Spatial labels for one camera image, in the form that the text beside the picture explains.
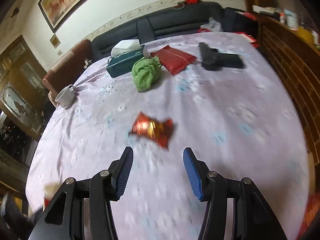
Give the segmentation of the red foil wrapper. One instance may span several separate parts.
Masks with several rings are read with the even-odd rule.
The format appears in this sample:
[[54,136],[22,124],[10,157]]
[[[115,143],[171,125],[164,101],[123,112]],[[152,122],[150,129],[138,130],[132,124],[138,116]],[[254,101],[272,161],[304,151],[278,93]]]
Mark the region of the red foil wrapper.
[[143,112],[136,117],[129,134],[135,134],[145,137],[158,144],[158,146],[167,149],[169,139],[174,131],[174,123],[171,118],[160,122]]

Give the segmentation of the lilac floral tablecloth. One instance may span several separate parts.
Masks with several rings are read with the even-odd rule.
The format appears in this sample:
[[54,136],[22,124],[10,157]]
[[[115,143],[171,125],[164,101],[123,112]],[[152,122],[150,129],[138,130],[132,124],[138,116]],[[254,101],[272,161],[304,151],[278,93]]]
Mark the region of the lilac floral tablecloth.
[[[55,110],[36,148],[25,189],[31,209],[43,205],[46,185],[91,178],[130,146],[129,180],[112,203],[118,237],[197,239],[206,205],[194,196],[183,165],[183,150],[190,147],[225,178],[251,178],[286,237],[296,239],[309,194],[297,111],[272,67],[238,34],[175,36],[146,48],[169,45],[199,57],[200,42],[238,54],[244,69],[211,72],[196,61],[174,76],[164,69],[155,86],[140,93],[131,74],[109,76],[107,59],[92,64],[74,85],[75,102]],[[167,149],[129,134],[140,112],[173,120]]]

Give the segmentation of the white ceramic cup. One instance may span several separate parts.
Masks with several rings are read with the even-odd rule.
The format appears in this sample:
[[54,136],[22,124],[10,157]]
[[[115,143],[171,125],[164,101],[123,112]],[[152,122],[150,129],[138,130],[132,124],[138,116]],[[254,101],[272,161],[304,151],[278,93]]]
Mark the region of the white ceramic cup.
[[55,98],[55,102],[64,109],[68,109],[75,99],[74,86],[72,84],[63,88]]

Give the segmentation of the green crumpled cloth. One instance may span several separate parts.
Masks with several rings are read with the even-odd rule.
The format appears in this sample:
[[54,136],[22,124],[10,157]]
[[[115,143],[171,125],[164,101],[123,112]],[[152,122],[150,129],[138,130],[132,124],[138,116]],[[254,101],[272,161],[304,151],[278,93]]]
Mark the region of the green crumpled cloth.
[[149,90],[162,76],[159,57],[141,58],[133,65],[131,73],[139,92]]

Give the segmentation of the brown chair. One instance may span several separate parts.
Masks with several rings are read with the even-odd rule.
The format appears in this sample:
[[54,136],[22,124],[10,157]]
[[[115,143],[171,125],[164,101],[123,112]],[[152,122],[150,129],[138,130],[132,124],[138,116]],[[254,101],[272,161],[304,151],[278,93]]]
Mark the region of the brown chair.
[[85,70],[85,60],[93,59],[93,50],[90,40],[83,40],[67,51],[48,70],[42,79],[44,86],[51,92],[53,99],[60,91],[70,84],[74,84]]

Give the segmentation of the black toy pistol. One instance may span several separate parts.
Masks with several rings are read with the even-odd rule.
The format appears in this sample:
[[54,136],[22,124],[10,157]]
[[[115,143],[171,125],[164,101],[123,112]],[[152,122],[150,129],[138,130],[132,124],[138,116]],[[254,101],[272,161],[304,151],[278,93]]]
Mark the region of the black toy pistol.
[[209,71],[218,71],[222,68],[244,69],[245,65],[238,54],[221,53],[210,48],[204,42],[199,43],[202,67]]

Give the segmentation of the red packet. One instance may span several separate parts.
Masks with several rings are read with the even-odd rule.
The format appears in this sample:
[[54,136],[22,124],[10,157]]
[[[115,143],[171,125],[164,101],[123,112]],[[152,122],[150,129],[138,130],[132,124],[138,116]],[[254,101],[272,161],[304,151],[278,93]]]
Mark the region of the red packet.
[[194,55],[184,51],[171,48],[169,45],[162,49],[150,53],[152,57],[157,56],[169,73],[174,76],[183,71],[189,64],[192,64],[197,58]]

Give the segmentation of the dark green tissue box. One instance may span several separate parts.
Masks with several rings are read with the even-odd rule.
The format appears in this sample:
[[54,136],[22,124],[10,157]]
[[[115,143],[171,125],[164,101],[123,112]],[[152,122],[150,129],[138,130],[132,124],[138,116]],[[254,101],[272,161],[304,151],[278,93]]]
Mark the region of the dark green tissue box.
[[150,54],[139,39],[121,40],[111,50],[106,70],[110,77],[115,78],[132,71],[133,65]]

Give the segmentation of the wooden cabinet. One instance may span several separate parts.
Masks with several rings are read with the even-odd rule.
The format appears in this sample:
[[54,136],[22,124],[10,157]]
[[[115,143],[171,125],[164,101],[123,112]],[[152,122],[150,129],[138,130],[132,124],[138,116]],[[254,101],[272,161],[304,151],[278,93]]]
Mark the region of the wooden cabinet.
[[44,130],[46,74],[22,35],[1,53],[1,111],[36,141]]

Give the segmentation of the red plastic basket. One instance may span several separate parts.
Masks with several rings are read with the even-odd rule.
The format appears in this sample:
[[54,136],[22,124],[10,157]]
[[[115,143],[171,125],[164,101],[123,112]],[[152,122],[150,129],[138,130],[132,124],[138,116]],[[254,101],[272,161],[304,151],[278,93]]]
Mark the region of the red plastic basket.
[[306,230],[314,220],[317,212],[319,211],[319,203],[320,203],[319,193],[315,193],[309,196],[308,204],[306,207],[306,211],[304,214],[304,218],[303,218],[297,239],[300,239],[300,237],[302,237],[302,235],[306,232]]

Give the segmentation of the wooden sideboard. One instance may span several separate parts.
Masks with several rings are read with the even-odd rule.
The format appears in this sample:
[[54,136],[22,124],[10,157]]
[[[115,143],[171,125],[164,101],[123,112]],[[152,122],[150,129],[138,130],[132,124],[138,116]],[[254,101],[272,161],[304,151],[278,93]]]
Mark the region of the wooden sideboard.
[[319,165],[319,51],[273,15],[254,15],[261,49],[289,93],[308,151],[315,165]]

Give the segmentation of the black leather sofa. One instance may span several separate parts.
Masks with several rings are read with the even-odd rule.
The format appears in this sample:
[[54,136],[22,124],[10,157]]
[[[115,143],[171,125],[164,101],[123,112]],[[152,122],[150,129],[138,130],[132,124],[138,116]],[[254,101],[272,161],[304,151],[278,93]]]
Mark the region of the black leather sofa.
[[112,48],[121,40],[138,39],[141,44],[165,37],[197,33],[200,26],[213,18],[221,24],[222,31],[244,32],[258,37],[258,22],[244,15],[244,11],[223,8],[216,2],[200,2],[156,11],[106,31],[92,41],[93,61],[111,55]]

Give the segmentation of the red ornament on sofa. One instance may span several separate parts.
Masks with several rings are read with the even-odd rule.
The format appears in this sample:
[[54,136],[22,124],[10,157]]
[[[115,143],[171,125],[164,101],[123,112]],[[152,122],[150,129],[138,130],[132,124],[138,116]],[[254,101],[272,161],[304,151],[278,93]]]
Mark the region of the red ornament on sofa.
[[201,0],[183,0],[183,1],[177,2],[177,4],[172,5],[172,9],[181,10],[188,5],[198,4],[200,2],[202,1]]

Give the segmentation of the small gold wall plaque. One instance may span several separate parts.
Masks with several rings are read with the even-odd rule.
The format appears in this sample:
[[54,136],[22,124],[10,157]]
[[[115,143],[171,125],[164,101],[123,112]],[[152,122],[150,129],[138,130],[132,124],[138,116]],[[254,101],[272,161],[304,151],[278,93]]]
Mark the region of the small gold wall plaque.
[[52,44],[52,46],[56,49],[60,44],[60,40],[57,37],[56,34],[53,34],[52,37],[50,38],[50,43]]

